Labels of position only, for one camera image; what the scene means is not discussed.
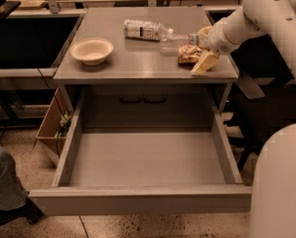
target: person's leg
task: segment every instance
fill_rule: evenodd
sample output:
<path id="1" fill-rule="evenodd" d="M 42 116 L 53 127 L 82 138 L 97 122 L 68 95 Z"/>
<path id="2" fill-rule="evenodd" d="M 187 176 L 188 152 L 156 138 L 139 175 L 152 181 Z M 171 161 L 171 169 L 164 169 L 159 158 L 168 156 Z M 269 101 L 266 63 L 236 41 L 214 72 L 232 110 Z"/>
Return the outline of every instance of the person's leg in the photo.
<path id="1" fill-rule="evenodd" d="M 25 205 L 28 192 L 16 175 L 13 157 L 0 147 L 0 210 L 10 210 Z"/>

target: bowl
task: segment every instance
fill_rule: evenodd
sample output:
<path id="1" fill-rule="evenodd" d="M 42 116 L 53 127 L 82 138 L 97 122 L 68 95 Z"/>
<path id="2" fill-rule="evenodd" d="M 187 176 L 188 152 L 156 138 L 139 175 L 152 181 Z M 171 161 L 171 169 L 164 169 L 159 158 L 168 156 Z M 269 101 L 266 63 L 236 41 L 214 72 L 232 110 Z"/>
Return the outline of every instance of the bowl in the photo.
<path id="1" fill-rule="evenodd" d="M 84 39 L 70 48 L 72 57 L 86 65 L 97 65 L 104 62 L 112 51 L 112 43 L 102 38 Z"/>

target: drawer handle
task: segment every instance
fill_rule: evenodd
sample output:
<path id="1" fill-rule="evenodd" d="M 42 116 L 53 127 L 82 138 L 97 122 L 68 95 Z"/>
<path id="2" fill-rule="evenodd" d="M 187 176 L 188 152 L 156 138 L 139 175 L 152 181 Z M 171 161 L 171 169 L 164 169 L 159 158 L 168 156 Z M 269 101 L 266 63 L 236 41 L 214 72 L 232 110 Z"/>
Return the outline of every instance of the drawer handle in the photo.
<path id="1" fill-rule="evenodd" d="M 142 100 L 141 95 L 138 95 L 138 98 L 136 98 L 136 99 L 124 99 L 123 95 L 120 95 L 120 97 L 119 97 L 119 101 L 122 104 L 137 104 L 137 103 L 140 103 L 141 100 Z"/>
<path id="2" fill-rule="evenodd" d="M 144 102 L 149 104 L 162 104 L 166 102 L 166 95 L 162 95 L 160 99 L 148 99 L 146 95 L 144 95 Z"/>

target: clear water bottle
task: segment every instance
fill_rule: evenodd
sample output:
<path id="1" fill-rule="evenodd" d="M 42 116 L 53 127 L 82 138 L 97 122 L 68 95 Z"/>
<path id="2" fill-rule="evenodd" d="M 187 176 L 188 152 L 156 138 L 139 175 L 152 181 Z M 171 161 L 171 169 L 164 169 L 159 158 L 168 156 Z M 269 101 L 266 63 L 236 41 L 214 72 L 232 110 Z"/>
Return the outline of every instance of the clear water bottle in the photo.
<path id="1" fill-rule="evenodd" d="M 199 46 L 197 34 L 168 34 L 160 40 L 160 52 L 164 56 L 177 56 L 179 47 L 183 45 Z"/>
<path id="2" fill-rule="evenodd" d="M 162 36 L 172 33 L 173 29 L 168 29 L 161 23 L 140 20 L 124 21 L 125 38 L 159 42 Z"/>

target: shoe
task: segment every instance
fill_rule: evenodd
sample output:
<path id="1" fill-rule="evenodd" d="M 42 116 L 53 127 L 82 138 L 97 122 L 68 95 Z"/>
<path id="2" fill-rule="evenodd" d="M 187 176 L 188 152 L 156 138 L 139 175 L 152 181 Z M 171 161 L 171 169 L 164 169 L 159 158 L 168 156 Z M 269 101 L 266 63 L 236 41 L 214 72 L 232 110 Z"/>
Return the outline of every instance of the shoe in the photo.
<path id="1" fill-rule="evenodd" d="M 20 208 L 0 210 L 0 223 L 8 223 L 17 218 L 26 217 L 30 224 L 35 224 L 43 216 L 43 212 L 28 197 L 26 204 Z"/>

